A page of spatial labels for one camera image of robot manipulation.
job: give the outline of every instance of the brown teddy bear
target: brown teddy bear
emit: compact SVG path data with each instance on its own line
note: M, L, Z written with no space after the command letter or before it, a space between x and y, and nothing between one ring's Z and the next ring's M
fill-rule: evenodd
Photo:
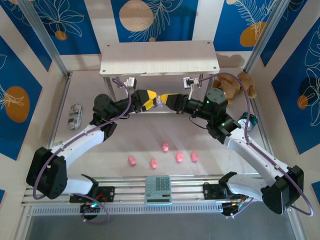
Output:
M242 82L249 98L254 99L257 96L254 79L244 71L240 72L237 77ZM218 75L217 79L214 79L212 87L221 89L229 104L232 104L235 96L243 91L240 83L234 77L226 74Z

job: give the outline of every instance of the calculator keypad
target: calculator keypad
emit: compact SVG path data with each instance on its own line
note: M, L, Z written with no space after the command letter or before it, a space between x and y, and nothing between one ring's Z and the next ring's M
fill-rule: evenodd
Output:
M147 176L145 178L145 201L148 204L171 204L171 179L169 176Z

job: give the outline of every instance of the white leaf pattern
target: white leaf pattern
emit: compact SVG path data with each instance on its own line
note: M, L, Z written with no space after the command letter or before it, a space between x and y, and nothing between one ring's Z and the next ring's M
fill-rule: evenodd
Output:
M5 3L14 17L24 24L30 25L17 4L8 0L1 1ZM77 24L81 23L85 19L85 16L76 11L69 10L69 0L34 0L31 3L43 24L49 26L47 28L48 31L51 30L53 33L57 31L68 32L82 37L82 30Z
M302 94L305 97L299 98L298 105L303 106L303 109L311 107L310 126L315 127L320 124L320 26L310 40L304 65L308 67L306 74L309 78L309 86Z
M299 9L302 7L303 3L305 0L295 0L295 1L290 1L288 6L286 7L284 13L282 16L288 20L289 17L289 12L296 12L299 11Z
M143 31L132 31L129 39L133 42L140 40L147 41L149 38L157 38L162 31L166 29L166 24L170 25L169 13L176 10L183 3L183 0L178 0L177 5L171 9L173 2L176 0L146 0L145 3L153 13L152 24Z
M0 70L6 64L7 56L4 54L0 54ZM0 110L3 109L6 105L10 106L10 103L17 104L19 106L23 106L23 102L21 102L24 97L14 97L8 94L3 87L0 85Z
M271 11L274 9L277 0L264 0L263 5L258 8L256 5L256 0L237 0L234 5L238 7L238 12L240 17L245 19L248 26L252 26L254 29L255 36L257 40L261 33L261 24L270 15Z

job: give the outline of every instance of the robotic arm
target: robotic arm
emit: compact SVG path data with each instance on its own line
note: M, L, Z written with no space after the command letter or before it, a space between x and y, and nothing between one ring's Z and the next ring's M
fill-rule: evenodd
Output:
M300 197L297 189L278 168L287 170L287 174L302 190L304 172L298 166L288 167L249 138L250 143L254 143L260 151L273 159L275 167L248 144L244 129L226 113L228 101L222 90L211 88L207 91L204 101L192 99L186 94L165 94L161 96L161 100L177 114L187 113L192 118L206 120L209 134L237 152L263 178L261 180L229 172L219 184L212 186L215 189L215 197L211 199L228 199L231 195L242 194L263 201L273 212L282 214Z
M131 104L126 114L140 113L150 110L156 103L156 93L150 90L136 90L131 94ZM106 187L98 186L93 178L81 176L67 176L67 169L82 154L92 147L103 143L115 131L117 124L112 122L103 127L105 122L119 116L128 106L129 99L113 102L106 94L98 95L94 100L93 119L89 125L80 133L62 144L46 149L40 147L34 154L33 160L26 178L27 184L35 186L36 179L47 160L55 152L59 152L49 163L41 175L37 190L49 199L55 199L61 194L83 194L96 198L103 193Z
M159 104L157 94L149 90L136 90L131 94L131 105L126 114L132 112L144 112ZM274 167L264 159L245 139L245 132L238 122L226 113L228 101L224 93L218 88L211 88L205 95L204 101L192 99L186 94L164 94L160 97L163 104L167 105L177 114L190 114L192 118L201 118L207 121L206 129L209 134L220 143L236 151L243 157L257 172L262 179L238 175L236 172L229 172L222 177L218 184L211 184L210 199L230 199L230 197L241 194L263 201L273 212L282 214L300 194L291 182L278 171L281 167L287 170L287 174L303 190L304 172L298 167L288 167L285 163L274 158L263 148L258 149L276 162ZM103 123L119 116L128 106L128 99L113 102L106 94L98 95L94 100L93 120L79 134L65 143L52 149L39 148L33 157L26 182L35 186L36 179L41 168L48 159L58 150L60 151L49 163L41 175L37 190L50 199L55 199L61 194L82 194L96 199L101 193L105 193L108 187L99 186L93 178L81 176L68 176L68 167L90 148L104 142L115 131L117 124L112 122L101 128ZM85 203L81 197L70 198L71 202Z

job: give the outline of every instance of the orange circle pattern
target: orange circle pattern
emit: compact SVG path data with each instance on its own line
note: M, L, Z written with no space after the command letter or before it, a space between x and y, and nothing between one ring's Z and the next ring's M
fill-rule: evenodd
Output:
M305 95L301 95L298 98L297 104L300 109L306 109L306 107L308 106L308 98Z
M63 31L58 30L54 33L54 35L60 41L67 40L67 34L65 34Z
M20 86L12 86L6 91L6 93L15 98L23 97L20 102L23 105L15 104L14 102L10 102L10 104L5 105L5 111L8 117L16 123L23 123L27 119L30 110L28 93Z
M248 26L240 36L240 44L244 47L253 47L256 45L256 33L259 37L266 23L264 21L257 22L255 25Z

